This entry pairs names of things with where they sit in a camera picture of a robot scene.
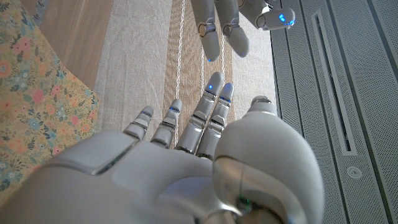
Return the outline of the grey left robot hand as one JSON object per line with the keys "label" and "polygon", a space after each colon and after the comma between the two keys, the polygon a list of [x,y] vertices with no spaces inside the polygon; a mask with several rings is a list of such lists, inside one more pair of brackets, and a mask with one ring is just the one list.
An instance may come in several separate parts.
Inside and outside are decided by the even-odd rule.
{"label": "grey left robot hand", "polygon": [[243,15],[256,29],[288,29],[295,24],[295,12],[289,7],[274,8],[265,0],[191,0],[195,23],[208,61],[220,55],[215,17],[231,48],[240,56],[249,52],[249,41],[239,24]]}

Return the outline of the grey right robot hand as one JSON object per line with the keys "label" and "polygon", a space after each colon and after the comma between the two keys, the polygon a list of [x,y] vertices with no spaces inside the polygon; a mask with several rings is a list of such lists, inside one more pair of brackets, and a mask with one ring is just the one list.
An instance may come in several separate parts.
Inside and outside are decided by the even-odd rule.
{"label": "grey right robot hand", "polygon": [[153,109],[37,169],[1,207],[2,223],[321,223],[324,189],[312,148],[265,96],[226,120],[234,87],[214,73],[171,146],[174,100],[150,141]]}

